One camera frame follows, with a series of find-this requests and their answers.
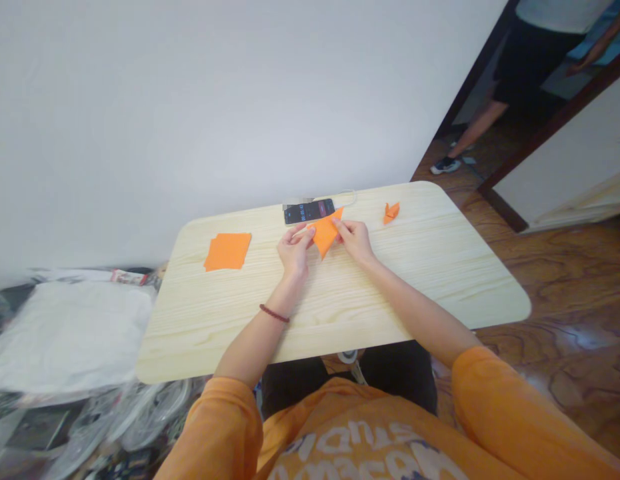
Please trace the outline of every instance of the orange t-shirt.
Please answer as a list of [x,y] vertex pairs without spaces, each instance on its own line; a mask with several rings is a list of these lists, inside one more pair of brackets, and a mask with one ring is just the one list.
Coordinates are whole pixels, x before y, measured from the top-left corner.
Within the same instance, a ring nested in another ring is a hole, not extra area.
[[262,425],[248,386],[213,378],[156,479],[620,479],[620,460],[490,350],[452,377],[467,436],[341,378]]

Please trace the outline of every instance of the smartphone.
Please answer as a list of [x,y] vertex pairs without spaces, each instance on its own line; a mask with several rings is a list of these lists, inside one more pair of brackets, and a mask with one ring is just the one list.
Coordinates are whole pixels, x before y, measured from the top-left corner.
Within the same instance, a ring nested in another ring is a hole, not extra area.
[[332,199],[317,200],[310,203],[290,205],[283,211],[286,225],[303,221],[319,220],[335,212],[335,204]]

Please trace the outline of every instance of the folded orange paper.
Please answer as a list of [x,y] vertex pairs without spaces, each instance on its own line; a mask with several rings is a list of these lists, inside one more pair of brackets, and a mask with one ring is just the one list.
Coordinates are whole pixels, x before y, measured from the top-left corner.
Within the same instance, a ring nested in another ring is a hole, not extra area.
[[341,219],[341,214],[343,213],[343,207],[334,212],[332,215],[328,215],[327,217],[322,218],[318,222],[314,222],[312,225],[308,225],[308,228],[314,227],[316,228],[315,236],[312,237],[319,249],[319,253],[321,254],[321,260],[325,257],[325,254],[330,250],[330,246],[332,246],[332,242],[334,242],[335,238],[339,232],[335,227],[335,224],[332,223],[332,218],[336,217]]
[[390,207],[387,203],[385,204],[385,216],[383,218],[383,224],[387,225],[392,222],[397,215],[399,214],[399,202],[396,202],[392,207]]
[[251,233],[217,234],[217,238],[210,240],[210,250],[203,264],[205,270],[240,270],[251,239]]

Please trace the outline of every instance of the light wood tabletop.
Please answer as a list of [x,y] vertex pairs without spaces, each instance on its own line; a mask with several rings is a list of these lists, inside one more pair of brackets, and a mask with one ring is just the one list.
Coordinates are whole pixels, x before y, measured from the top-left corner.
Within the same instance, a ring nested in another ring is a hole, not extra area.
[[[331,196],[345,205],[352,193]],[[385,204],[401,211],[383,224]],[[364,221],[379,260],[468,328],[524,320],[523,288],[443,190],[430,182],[357,192],[343,218]],[[214,372],[226,347],[281,278],[276,246],[287,230],[281,205],[193,220],[177,238],[149,322],[137,375],[146,383]],[[241,270],[206,272],[218,233],[251,233]],[[409,339],[388,303],[334,244],[323,262],[309,251],[309,278],[274,362]]]

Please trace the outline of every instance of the black pants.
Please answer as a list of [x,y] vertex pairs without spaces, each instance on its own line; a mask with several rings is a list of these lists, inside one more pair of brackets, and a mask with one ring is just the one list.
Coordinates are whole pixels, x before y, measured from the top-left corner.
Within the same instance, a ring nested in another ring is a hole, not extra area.
[[580,33],[542,29],[516,17],[494,73],[499,83],[493,100],[508,105],[528,100],[584,38]]
[[[416,341],[366,348],[359,365],[371,387],[437,414],[437,388],[430,354]],[[328,375],[319,357],[269,365],[261,380],[264,418],[297,404],[332,377],[355,381],[350,372]]]

